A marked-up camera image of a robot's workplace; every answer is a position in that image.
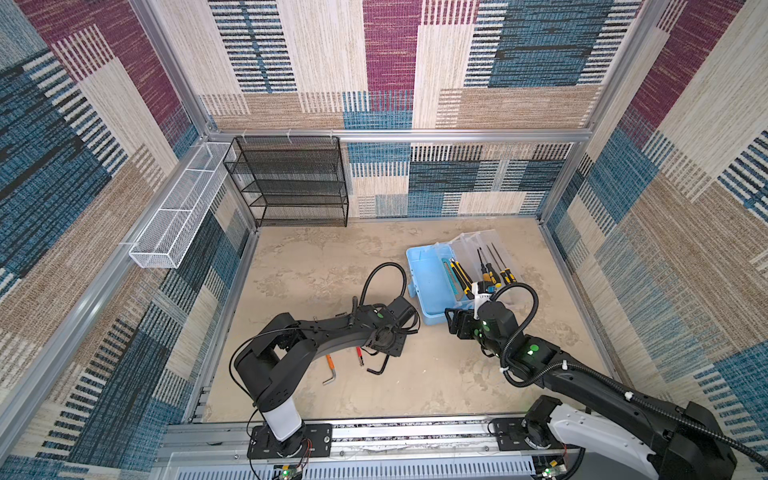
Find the black yellow utility knife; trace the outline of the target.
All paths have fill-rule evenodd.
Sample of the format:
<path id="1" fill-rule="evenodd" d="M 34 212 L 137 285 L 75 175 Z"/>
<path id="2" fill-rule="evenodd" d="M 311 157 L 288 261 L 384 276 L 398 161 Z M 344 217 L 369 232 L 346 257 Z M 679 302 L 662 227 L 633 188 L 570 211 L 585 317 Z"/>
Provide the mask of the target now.
<path id="1" fill-rule="evenodd" d="M 468 299 L 472 300 L 474 298 L 474 294 L 472 292 L 472 281 L 468 276 L 465 275 L 465 272 L 463 271 L 460 263 L 456 259 L 450 260 L 450 266 L 460 284 L 460 287 L 463 290 L 464 295 Z"/>

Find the light blue plastic toolbox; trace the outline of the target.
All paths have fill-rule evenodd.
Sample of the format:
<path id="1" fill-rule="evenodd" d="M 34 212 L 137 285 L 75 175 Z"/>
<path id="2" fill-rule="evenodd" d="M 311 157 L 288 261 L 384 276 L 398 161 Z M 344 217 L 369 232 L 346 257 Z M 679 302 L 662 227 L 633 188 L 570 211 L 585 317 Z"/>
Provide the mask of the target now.
<path id="1" fill-rule="evenodd" d="M 495 291 L 522 279 L 522 270 L 495 229 L 412 247 L 406 259 L 411 274 L 408 291 L 418 299 L 428 325 L 443 323 L 448 308 L 472 308 L 475 283 L 493 280 L 490 290 Z"/>

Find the wooden handled screwdriver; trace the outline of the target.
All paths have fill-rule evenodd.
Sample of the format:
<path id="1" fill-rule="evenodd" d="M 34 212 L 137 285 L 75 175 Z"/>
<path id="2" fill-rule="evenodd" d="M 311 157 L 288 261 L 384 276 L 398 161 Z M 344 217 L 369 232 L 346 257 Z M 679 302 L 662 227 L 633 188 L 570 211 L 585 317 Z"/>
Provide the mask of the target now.
<path id="1" fill-rule="evenodd" d="M 478 255 L 478 259 L 479 259 L 479 263 L 480 263 L 480 269 L 481 269 L 483 280 L 485 282 L 495 286 L 496 285 L 496 281 L 495 281 L 493 275 L 491 274 L 490 270 L 487 268 L 487 264 L 486 264 L 486 262 L 484 260 L 481 248 L 477 248 L 477 255 Z"/>

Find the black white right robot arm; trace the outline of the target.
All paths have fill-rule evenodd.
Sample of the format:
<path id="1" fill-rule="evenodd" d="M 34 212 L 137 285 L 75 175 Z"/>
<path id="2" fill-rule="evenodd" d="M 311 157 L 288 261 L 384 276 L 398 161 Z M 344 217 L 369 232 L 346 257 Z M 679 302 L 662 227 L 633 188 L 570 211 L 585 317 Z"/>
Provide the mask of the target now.
<path id="1" fill-rule="evenodd" d="M 726 436 L 707 408 L 695 402 L 680 407 L 646 395 L 526 334 L 539 297 L 531 295 L 532 307 L 519 321 L 500 300 L 509 289 L 503 286 L 472 310 L 447 309 L 444 314 L 451 334 L 477 341 L 486 356 L 499 360 L 510 385 L 550 390 L 524 417 L 531 446 L 574 445 L 649 479 L 729 479 L 738 454 L 766 467 L 766 457 Z"/>

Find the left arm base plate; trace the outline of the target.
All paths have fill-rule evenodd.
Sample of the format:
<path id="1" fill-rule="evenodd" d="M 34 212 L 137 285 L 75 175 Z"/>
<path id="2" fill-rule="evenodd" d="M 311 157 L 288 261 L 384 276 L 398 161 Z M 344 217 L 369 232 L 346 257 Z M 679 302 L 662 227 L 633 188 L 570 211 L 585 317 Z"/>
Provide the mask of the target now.
<path id="1" fill-rule="evenodd" d="M 249 460 L 298 460 L 308 456 L 330 456 L 333 425 L 330 423 L 304 423 L 294 434 L 279 441 L 268 425 L 255 426 L 250 434 L 247 451 Z"/>

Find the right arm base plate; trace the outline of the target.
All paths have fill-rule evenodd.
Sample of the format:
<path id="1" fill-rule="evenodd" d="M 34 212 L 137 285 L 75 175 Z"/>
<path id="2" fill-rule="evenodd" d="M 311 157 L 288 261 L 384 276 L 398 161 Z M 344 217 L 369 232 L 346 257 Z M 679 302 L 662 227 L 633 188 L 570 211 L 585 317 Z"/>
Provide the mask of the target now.
<path id="1" fill-rule="evenodd" d="M 550 428 L 549 416 L 497 417 L 486 424 L 487 432 L 496 440 L 500 451 L 565 451 L 578 452 L 581 447 L 559 441 Z"/>

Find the orange hex key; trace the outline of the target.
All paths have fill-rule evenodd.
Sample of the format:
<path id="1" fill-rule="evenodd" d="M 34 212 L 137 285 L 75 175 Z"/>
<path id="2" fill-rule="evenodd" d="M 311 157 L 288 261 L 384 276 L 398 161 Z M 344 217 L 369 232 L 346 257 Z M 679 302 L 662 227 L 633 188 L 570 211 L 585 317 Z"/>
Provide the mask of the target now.
<path id="1" fill-rule="evenodd" d="M 328 366 L 329 371 L 330 371 L 330 377 L 325 379 L 322 382 L 322 384 L 324 386 L 333 383 L 337 379 L 337 372 L 336 372 L 336 368 L 335 368 L 335 364 L 334 364 L 334 361 L 332 359 L 332 356 L 331 355 L 325 355 L 325 360 L 326 360 L 327 366 Z"/>

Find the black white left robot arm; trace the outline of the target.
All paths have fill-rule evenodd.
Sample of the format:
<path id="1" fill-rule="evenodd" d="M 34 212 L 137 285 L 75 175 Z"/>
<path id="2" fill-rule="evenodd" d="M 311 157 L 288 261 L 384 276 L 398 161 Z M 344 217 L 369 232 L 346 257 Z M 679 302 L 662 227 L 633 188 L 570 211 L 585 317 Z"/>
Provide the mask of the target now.
<path id="1" fill-rule="evenodd" d="M 388 267 L 401 274 L 399 295 L 387 305 L 366 304 L 374 276 Z M 324 320 L 297 320 L 281 313 L 235 350 L 229 363 L 233 379 L 280 445 L 303 440 L 304 421 L 293 394 L 314 360 L 357 347 L 387 359 L 402 354 L 407 337 L 420 328 L 418 312 L 405 298 L 407 286 L 405 269 L 384 262 L 369 274 L 349 313 Z"/>

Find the teal utility knife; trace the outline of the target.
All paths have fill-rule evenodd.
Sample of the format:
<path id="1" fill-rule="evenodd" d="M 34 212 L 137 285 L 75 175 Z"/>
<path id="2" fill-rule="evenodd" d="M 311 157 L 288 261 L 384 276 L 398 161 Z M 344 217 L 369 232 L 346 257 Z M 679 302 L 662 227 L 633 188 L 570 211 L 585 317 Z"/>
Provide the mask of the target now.
<path id="1" fill-rule="evenodd" d="M 450 285 L 450 289 L 455 297 L 455 300 L 457 302 L 463 300 L 465 298 L 464 295 L 464 287 L 462 286 L 461 282 L 458 280 L 458 277 L 456 276 L 454 268 L 451 266 L 451 262 L 449 258 L 442 258 L 441 263 L 443 265 L 445 274 L 448 278 L 448 282 Z"/>

